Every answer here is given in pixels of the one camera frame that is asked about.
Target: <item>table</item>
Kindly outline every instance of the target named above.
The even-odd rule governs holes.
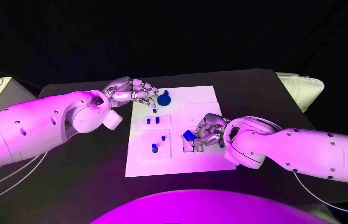
[[[222,116],[257,116],[280,127],[312,129],[283,87],[266,69],[142,78],[158,88],[212,85]],[[109,81],[47,85],[40,97],[100,90]],[[293,173],[268,158],[258,170],[237,170],[125,178],[132,103],[115,109],[123,117],[110,131],[100,126],[54,148],[41,165],[0,197],[1,223],[86,223],[130,200],[179,189],[215,189],[247,193],[297,206],[317,203]],[[299,175],[309,190],[327,202],[348,200],[348,183]],[[212,206],[204,209],[218,212]]]

